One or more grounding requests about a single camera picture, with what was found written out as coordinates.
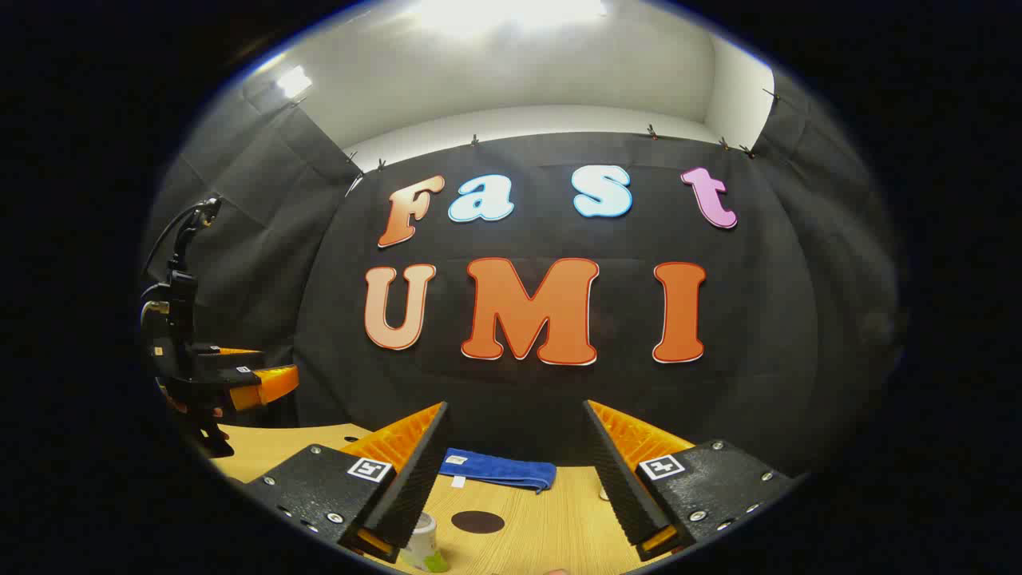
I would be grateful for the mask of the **clear water bottle green label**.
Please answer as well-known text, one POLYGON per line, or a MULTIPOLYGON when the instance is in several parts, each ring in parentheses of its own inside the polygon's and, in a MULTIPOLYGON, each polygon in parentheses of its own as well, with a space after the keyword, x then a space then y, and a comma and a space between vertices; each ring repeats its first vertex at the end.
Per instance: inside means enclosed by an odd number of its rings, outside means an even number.
POLYGON ((445 573, 450 570, 448 561, 437 543, 438 524, 428 513, 419 516, 411 537, 399 559, 417 570, 427 573, 445 573))

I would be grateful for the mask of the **small ceiling light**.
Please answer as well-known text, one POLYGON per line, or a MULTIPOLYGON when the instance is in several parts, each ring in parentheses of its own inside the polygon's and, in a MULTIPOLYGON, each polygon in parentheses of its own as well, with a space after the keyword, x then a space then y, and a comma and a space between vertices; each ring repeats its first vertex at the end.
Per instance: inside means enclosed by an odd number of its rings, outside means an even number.
POLYGON ((283 97, 289 99, 289 101, 294 101, 311 88, 313 81, 307 76, 301 65, 297 65, 295 68, 291 68, 278 76, 275 84, 283 97))

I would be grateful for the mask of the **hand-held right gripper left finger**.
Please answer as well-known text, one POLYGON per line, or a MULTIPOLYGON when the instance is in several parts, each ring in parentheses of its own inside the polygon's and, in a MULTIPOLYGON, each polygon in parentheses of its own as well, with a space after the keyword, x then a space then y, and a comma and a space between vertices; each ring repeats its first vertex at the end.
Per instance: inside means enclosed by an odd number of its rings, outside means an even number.
POLYGON ((272 514, 329 545, 394 563, 437 480, 450 436, 438 402, 340 449, 310 444, 244 483, 272 514))

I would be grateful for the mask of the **dark round coaster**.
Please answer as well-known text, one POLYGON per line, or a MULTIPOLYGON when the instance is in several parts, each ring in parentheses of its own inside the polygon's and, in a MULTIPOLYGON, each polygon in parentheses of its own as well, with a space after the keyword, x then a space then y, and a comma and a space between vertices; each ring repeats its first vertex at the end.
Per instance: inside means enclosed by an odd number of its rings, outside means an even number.
POLYGON ((450 523, 457 529, 472 534, 496 533, 506 526, 506 521, 499 514, 481 510, 467 510, 453 514, 450 523))

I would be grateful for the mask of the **blue towel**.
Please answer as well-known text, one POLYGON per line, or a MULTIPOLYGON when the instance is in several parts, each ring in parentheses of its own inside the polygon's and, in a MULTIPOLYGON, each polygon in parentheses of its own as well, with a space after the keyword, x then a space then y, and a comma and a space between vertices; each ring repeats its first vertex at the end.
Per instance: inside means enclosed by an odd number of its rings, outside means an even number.
POLYGON ((552 489, 557 467, 548 462, 514 461, 449 448, 439 466, 439 473, 495 485, 529 488, 540 494, 552 489))

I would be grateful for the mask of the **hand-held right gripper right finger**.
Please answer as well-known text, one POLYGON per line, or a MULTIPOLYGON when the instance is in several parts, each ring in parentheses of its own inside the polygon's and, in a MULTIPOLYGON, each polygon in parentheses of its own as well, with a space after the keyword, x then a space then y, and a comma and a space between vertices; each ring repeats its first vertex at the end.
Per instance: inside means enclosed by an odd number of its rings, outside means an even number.
POLYGON ((592 465, 642 561, 716 539, 799 485, 729 441, 692 443, 594 400, 583 412, 592 465))

